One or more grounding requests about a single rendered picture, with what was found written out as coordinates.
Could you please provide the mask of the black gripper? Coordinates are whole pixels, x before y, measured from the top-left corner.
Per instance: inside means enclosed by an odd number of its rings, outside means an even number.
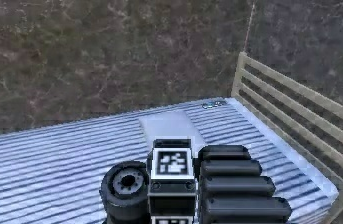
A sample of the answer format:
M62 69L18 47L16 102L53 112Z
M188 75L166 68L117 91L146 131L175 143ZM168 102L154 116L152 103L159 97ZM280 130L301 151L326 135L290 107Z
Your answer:
M99 190L106 212L102 224L150 224L148 185L144 162L114 165L103 177Z

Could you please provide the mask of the blue striped bed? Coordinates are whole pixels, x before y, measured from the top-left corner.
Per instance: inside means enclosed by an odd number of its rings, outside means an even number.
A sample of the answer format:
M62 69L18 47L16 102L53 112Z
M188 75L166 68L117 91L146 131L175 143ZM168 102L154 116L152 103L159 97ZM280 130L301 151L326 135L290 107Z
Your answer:
M226 105L203 109L208 101ZM227 98L0 135L0 224L102 224L101 181L151 149L139 118L184 111L207 145L242 145L289 202L289 224L343 211L343 105L241 53Z

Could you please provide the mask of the small grey glasses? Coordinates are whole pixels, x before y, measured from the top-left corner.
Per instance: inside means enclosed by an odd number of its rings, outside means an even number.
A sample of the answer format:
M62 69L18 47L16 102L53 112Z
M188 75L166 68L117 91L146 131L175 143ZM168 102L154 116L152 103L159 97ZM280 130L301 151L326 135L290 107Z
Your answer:
M219 106L226 105L227 102L225 100L216 100L216 101L208 101L202 104L203 109L212 109Z

